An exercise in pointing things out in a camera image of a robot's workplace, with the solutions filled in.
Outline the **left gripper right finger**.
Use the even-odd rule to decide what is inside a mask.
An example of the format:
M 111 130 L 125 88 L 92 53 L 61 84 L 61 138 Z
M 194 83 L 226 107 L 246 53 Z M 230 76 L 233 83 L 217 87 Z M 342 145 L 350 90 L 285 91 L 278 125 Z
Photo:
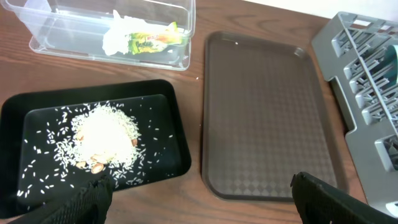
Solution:
M 343 191 L 299 172 L 290 183 L 302 223 L 397 224 L 397 219 L 376 210 Z

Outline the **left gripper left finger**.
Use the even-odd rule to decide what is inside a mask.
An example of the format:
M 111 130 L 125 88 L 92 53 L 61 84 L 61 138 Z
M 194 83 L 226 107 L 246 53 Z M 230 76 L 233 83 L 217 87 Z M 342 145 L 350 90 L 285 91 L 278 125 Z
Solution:
M 90 180 L 72 194 L 60 197 L 29 212 L 12 224 L 104 224 L 113 198 L 108 176 Z

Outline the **dark blue plate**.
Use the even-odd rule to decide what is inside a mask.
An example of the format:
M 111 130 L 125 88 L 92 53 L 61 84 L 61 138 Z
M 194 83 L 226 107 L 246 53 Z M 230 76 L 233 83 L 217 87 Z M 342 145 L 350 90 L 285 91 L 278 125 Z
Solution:
M 384 75 L 391 85 L 397 83 L 397 45 L 390 45 L 384 54 L 384 62 L 389 70 Z

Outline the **white napkin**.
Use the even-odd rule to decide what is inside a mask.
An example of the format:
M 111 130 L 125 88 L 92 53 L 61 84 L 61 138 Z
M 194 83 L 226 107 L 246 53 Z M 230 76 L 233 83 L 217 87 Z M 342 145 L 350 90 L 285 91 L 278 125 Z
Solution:
M 117 10 L 113 10 L 113 22 L 109 30 L 103 36 L 103 46 L 105 54 L 110 56 L 118 52 L 127 54 L 129 52 L 129 35 L 140 32 L 146 26 L 146 21 L 135 17 L 119 15 Z

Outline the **yellow green snack wrapper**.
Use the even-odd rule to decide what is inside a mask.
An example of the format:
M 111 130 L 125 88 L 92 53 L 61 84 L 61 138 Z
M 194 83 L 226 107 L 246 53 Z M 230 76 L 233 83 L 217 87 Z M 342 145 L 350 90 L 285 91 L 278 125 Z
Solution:
M 185 37 L 178 31 L 177 23 L 172 22 L 160 32 L 136 32 L 128 35 L 128 52 L 133 55 L 158 53 L 170 45 L 182 45 Z

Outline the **black waste tray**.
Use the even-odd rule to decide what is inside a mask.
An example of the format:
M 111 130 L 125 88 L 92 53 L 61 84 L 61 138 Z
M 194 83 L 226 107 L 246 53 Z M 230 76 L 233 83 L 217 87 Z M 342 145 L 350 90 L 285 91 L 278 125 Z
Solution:
M 97 106 L 121 110 L 137 126 L 139 156 L 130 166 L 108 165 L 114 190 L 186 173 L 191 157 L 173 86 L 150 80 L 22 93 L 1 108 L 1 217 L 22 215 L 95 179 L 61 150 L 72 123 Z

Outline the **grey dishwasher rack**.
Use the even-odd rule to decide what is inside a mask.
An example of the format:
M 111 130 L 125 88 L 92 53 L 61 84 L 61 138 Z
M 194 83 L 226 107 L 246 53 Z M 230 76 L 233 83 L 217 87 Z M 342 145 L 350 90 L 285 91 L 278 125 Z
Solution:
M 397 23 L 339 12 L 313 38 L 348 127 L 346 144 L 368 204 L 397 217 L 397 83 L 384 77 Z

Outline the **clear plastic waste bin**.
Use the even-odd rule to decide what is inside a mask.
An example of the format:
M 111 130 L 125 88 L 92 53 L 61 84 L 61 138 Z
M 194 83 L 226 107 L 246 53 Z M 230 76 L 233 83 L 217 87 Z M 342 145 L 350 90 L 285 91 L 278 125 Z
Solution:
M 196 1 L 163 0 L 1 0 L 32 34 L 29 47 L 38 54 L 184 71 L 190 64 Z M 185 37 L 158 53 L 106 55 L 103 36 L 119 15 L 146 21 L 140 32 L 160 32 L 176 22 Z

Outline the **nut shell pieces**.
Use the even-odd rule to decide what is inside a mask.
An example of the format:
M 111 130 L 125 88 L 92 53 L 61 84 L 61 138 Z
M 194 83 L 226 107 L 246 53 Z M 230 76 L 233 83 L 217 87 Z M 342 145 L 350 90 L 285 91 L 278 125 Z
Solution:
M 81 157 L 77 159 L 76 166 L 82 168 L 81 163 L 84 162 L 92 174 L 100 173 L 106 166 L 129 169 L 138 157 L 140 135 L 136 131 L 78 131 L 75 139 Z

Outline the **scattered rice grains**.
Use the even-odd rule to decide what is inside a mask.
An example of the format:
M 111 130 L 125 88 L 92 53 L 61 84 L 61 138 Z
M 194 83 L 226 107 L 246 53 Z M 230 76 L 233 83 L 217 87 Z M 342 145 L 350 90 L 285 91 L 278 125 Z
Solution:
M 103 101 L 28 113 L 22 130 L 17 198 L 47 200 L 107 175 L 114 189 L 171 177 L 178 141 L 160 98 Z

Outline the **brown serving tray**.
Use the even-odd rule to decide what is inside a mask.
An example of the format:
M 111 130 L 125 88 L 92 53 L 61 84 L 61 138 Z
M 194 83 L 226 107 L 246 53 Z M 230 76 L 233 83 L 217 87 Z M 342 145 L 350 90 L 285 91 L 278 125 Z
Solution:
M 202 145 L 203 182 L 225 200 L 291 202 L 299 172 L 348 191 L 315 66 L 294 45 L 208 36 Z

